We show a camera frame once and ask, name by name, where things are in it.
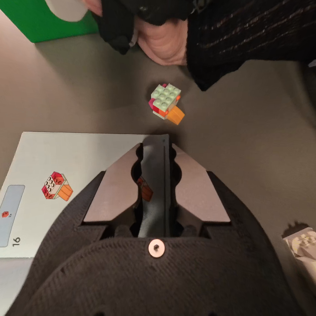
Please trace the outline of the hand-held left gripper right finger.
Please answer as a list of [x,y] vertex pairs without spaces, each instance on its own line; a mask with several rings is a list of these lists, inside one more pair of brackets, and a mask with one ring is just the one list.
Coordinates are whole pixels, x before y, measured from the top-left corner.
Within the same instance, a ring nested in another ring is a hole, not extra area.
[[231,220],[207,170],[175,144],[170,145],[170,235],[193,226],[199,235],[206,225]]

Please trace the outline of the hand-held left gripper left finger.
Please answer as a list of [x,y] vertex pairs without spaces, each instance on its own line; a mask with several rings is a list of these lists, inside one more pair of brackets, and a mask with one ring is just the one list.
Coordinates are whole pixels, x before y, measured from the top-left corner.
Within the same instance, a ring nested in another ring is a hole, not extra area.
[[138,237],[143,203],[137,181],[143,158],[144,147],[138,143],[106,169],[83,220],[85,224],[106,224],[112,231],[125,225],[133,237]]

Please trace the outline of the instruction booklet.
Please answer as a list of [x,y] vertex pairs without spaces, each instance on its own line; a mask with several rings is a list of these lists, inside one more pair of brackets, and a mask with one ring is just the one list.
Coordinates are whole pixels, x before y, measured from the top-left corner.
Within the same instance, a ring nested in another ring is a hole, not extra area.
[[23,132],[1,188],[1,259],[33,258],[61,211],[99,172],[142,143],[140,237],[165,232],[168,135]]

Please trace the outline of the small multicoloured lego model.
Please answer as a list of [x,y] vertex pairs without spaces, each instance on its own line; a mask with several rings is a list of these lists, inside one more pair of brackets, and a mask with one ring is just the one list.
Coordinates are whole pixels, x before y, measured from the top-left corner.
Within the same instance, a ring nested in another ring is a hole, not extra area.
[[185,114],[177,106],[181,98],[181,90],[171,84],[158,85],[151,93],[148,102],[152,112],[162,120],[179,125]]

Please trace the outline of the person's right forearm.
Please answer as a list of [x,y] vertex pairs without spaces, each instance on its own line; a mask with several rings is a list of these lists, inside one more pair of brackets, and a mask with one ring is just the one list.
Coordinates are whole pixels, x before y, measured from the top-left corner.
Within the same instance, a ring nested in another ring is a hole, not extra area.
[[188,70],[201,91],[246,61],[316,57],[316,1],[211,1],[188,17]]

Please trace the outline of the white lego assembly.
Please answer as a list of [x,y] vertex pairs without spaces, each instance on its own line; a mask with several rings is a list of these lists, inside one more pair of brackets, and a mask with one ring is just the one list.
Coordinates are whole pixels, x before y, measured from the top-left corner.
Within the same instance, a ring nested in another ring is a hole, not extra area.
[[282,239],[296,259],[316,260],[316,232],[308,224],[299,221],[288,224]]

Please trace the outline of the person's right hand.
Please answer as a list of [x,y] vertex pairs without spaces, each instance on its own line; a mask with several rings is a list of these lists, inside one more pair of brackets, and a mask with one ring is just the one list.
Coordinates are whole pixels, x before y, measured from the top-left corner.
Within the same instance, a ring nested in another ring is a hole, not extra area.
[[136,18],[137,43],[155,63],[163,66],[187,65],[188,20],[170,19],[155,26]]

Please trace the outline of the green plastic bin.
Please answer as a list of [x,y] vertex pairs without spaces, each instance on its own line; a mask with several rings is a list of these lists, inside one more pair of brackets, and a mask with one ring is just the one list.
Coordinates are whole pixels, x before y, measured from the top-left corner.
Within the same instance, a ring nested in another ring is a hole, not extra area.
[[1,0],[0,9],[32,43],[98,33],[83,1]]

